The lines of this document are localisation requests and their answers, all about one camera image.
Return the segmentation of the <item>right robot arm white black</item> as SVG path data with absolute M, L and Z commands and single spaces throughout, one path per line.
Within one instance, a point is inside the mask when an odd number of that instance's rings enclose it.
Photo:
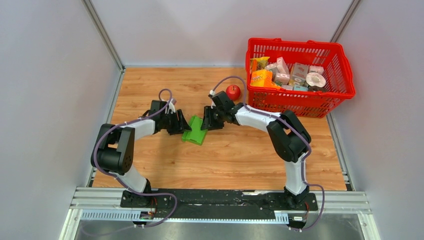
M 275 152 L 284 161 L 285 203 L 293 210 L 299 209 L 310 189 L 306 183 L 305 158 L 311 150 L 311 136 L 294 112 L 269 112 L 243 102 L 236 104 L 224 91 L 210 91 L 208 96 L 212 104 L 204 107 L 201 129 L 220 130 L 229 123 L 268 133 Z

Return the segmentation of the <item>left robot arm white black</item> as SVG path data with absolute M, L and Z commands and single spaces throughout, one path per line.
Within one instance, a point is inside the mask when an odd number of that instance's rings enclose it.
M 100 172 L 114 177 L 133 194 L 140 207 L 148 207 L 155 196 L 151 184 L 133 165 L 135 142 L 166 130 L 169 135 L 192 131 L 181 109 L 172 102 L 152 100 L 150 109 L 141 117 L 122 124 L 101 125 L 90 163 Z

